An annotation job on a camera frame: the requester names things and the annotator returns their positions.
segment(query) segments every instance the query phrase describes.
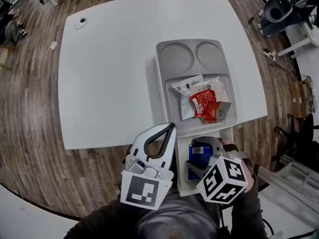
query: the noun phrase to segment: white table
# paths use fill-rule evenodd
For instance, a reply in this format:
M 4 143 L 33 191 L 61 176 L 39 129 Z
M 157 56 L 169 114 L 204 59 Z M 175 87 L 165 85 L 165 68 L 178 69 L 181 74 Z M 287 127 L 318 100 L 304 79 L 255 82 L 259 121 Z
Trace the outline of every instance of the white table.
M 283 55 L 286 55 L 292 51 L 298 50 L 299 48 L 312 43 L 314 46 L 319 47 L 319 28 L 314 26 L 313 29 L 309 27 L 309 25 L 306 22 L 301 23 L 302 30 L 305 33 L 306 38 L 301 40 L 300 42 L 295 43 L 291 47 L 278 52 L 278 56 L 281 57 Z
M 87 24 L 75 30 L 82 17 Z M 253 50 L 228 0 L 115 0 L 65 22 L 58 81 L 65 148 L 131 144 L 142 131 L 163 123 L 156 45 L 187 38 L 221 43 L 238 123 L 267 115 Z

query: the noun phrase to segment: food wrapper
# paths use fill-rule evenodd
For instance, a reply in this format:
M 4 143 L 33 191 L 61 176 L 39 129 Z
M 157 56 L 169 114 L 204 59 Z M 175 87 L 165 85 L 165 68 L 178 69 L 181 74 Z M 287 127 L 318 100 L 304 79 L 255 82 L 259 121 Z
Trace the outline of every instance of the food wrapper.
M 194 105 L 191 104 L 192 101 L 189 98 L 192 95 L 190 87 L 194 84 L 202 82 L 204 82 L 204 79 L 203 76 L 200 74 L 172 84 L 172 87 L 181 94 L 180 111 L 182 120 L 189 119 L 195 116 Z
M 231 103 L 209 102 L 205 112 L 205 122 L 217 123 L 226 119 Z
M 190 99 L 195 105 L 195 117 L 201 117 L 205 115 L 206 108 L 209 102 L 215 102 L 215 92 L 212 90 L 205 90 L 192 95 Z
M 196 94 L 205 90 L 213 90 L 216 95 L 216 100 L 219 102 L 230 102 L 224 84 L 221 82 L 219 76 L 190 86 L 190 91 L 192 94 Z

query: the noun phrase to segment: black cable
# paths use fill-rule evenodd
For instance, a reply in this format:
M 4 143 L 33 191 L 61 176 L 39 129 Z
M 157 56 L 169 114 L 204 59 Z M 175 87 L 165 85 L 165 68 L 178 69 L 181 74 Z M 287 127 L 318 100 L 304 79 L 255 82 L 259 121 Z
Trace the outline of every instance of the black cable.
M 222 226 L 224 227 L 225 224 L 224 224 L 224 218 L 223 218 L 223 211 L 221 209 L 221 205 L 218 205 L 219 206 L 219 213 L 220 213 L 220 219 L 221 219 L 221 224 Z
M 274 235 L 274 230 L 273 228 L 271 227 L 271 225 L 268 223 L 267 220 L 263 219 L 263 222 L 269 227 L 270 231 L 271 231 L 271 235 L 273 236 Z
M 254 14 L 254 16 L 252 16 L 252 17 L 249 18 L 248 23 L 247 23 L 247 25 L 246 25 L 244 28 L 248 27 L 248 26 L 254 21 L 255 16 L 257 15 L 257 13 L 260 12 L 260 10 L 261 10 L 262 8 L 264 8 L 264 7 L 259 8 L 258 11 Z
M 295 236 L 295 237 L 290 237 L 288 239 L 300 239 L 300 238 L 305 238 L 305 237 L 309 237 L 309 236 L 312 236 L 316 231 L 311 231 L 309 233 L 306 233 L 306 234 L 303 234 L 303 235 L 300 235 L 300 236 Z

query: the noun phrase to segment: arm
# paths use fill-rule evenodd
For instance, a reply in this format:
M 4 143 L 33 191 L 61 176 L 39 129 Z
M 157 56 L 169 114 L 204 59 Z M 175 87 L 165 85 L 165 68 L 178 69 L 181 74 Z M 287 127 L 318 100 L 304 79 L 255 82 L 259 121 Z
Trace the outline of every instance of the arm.
M 237 146 L 232 143 L 226 143 L 224 149 L 226 151 L 238 151 Z M 267 239 L 258 198 L 257 180 L 254 180 L 251 176 L 244 162 L 242 162 L 242 166 L 248 180 L 248 186 L 246 193 L 238 196 L 233 202 L 232 238 Z
M 123 204 L 119 199 L 114 200 L 80 220 L 64 239 L 105 239 L 114 235 L 118 238 L 134 238 L 135 223 L 144 211 L 142 208 Z

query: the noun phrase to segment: person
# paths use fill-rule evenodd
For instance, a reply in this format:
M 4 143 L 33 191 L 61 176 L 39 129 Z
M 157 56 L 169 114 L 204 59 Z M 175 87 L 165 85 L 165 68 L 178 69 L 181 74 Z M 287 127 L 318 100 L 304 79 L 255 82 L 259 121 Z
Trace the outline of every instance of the person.
M 15 14 L 8 13 L 8 6 L 3 5 L 0 8 L 0 44 L 3 46 L 15 45 L 17 41 L 25 37 L 28 33 L 22 28 L 21 22 L 16 19 L 20 16 L 20 9 Z
M 293 6 L 293 11 L 280 22 L 270 22 L 264 16 L 261 18 L 260 23 L 257 25 L 263 36 L 270 37 L 283 31 L 286 27 L 294 24 L 298 24 L 302 21 L 308 20 L 312 11 L 317 7 L 317 15 L 319 11 L 319 0 L 308 0 L 307 6 L 304 8 L 298 8 Z M 272 12 L 276 18 L 277 14 L 281 14 L 280 10 L 276 8 Z
M 238 151 L 223 140 L 225 151 Z M 86 238 L 151 238 L 151 239 L 266 239 L 258 198 L 257 180 L 243 165 L 248 187 L 233 202 L 231 235 L 219 229 L 219 205 L 199 195 L 181 197 L 170 189 L 158 210 L 147 210 L 119 199 L 93 211 L 68 231 L 64 239 Z

